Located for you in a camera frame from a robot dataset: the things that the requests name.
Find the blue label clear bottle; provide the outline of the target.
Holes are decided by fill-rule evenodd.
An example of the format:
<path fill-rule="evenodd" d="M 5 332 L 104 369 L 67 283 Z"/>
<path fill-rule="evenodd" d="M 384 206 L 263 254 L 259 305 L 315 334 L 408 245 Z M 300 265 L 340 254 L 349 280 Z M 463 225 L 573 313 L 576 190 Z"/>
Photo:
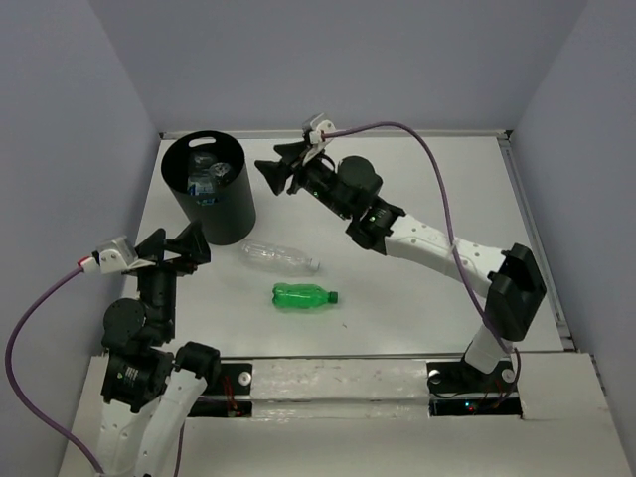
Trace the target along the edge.
<path fill-rule="evenodd" d="M 189 175 L 187 180 L 187 193 L 190 196 L 210 195 L 216 192 L 211 183 L 209 174 Z"/>

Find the clear plastic bottle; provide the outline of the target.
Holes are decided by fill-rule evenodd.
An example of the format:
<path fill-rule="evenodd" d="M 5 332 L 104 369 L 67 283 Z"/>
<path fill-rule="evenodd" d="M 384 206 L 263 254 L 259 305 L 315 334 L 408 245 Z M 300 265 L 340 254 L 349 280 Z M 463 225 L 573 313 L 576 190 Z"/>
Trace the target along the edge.
<path fill-rule="evenodd" d="M 318 258 L 299 249 L 254 239 L 241 243 L 239 257 L 253 268 L 288 276 L 311 276 L 321 265 Z"/>

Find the green plastic bottle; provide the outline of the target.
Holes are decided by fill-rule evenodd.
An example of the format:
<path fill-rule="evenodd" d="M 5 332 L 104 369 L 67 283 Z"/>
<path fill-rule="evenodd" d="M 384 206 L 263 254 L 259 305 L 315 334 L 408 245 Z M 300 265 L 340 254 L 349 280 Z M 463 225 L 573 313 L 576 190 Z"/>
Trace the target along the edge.
<path fill-rule="evenodd" d="M 280 309 L 315 310 L 339 303 L 339 293 L 316 284 L 276 283 L 272 287 L 272 304 Z"/>

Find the Pepsi label clear bottle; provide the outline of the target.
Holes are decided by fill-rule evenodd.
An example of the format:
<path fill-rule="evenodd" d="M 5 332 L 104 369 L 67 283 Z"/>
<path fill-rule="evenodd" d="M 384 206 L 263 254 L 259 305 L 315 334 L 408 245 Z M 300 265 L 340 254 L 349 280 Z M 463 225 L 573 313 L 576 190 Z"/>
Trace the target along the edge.
<path fill-rule="evenodd" d="M 209 167 L 208 174 L 215 189 L 226 187 L 237 175 L 234 166 L 227 162 L 215 162 Z"/>

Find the green label clear bottle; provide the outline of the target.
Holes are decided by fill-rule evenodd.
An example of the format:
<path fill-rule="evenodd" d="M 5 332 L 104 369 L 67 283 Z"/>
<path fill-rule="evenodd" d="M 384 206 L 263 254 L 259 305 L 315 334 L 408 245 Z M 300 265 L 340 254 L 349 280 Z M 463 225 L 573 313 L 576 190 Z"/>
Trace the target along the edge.
<path fill-rule="evenodd" d="M 194 151 L 190 153 L 188 163 L 189 175 L 203 175 L 207 174 L 212 166 L 218 162 L 218 158 L 207 151 Z"/>

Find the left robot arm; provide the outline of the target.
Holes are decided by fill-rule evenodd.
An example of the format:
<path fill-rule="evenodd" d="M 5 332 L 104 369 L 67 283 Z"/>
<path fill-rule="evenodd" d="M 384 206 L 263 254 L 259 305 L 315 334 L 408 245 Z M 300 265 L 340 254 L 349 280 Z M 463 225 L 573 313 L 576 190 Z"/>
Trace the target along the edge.
<path fill-rule="evenodd" d="M 177 280 L 211 260 L 198 221 L 175 238 L 158 229 L 138 245 L 114 238 L 93 254 L 103 274 L 137 280 L 133 298 L 112 302 L 103 316 L 107 366 L 97 443 L 100 476 L 157 476 L 191 408 L 219 383 L 219 350 L 188 342 L 163 350 L 176 329 Z"/>

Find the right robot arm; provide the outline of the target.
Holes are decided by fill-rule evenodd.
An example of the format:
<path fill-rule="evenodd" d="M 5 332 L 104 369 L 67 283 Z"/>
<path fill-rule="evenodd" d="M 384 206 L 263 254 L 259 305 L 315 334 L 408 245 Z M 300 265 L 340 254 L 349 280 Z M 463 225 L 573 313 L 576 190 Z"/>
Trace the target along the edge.
<path fill-rule="evenodd" d="M 482 325 L 457 366 L 459 382 L 479 390 L 499 363 L 523 341 L 547 289 L 533 252 L 480 245 L 429 226 L 380 196 L 383 184 L 372 163 L 348 156 L 335 164 L 302 142 L 279 144 L 276 161 L 257 160 L 256 170 L 274 195 L 307 191 L 348 221 L 359 247 L 417 263 L 463 284 L 477 296 Z"/>

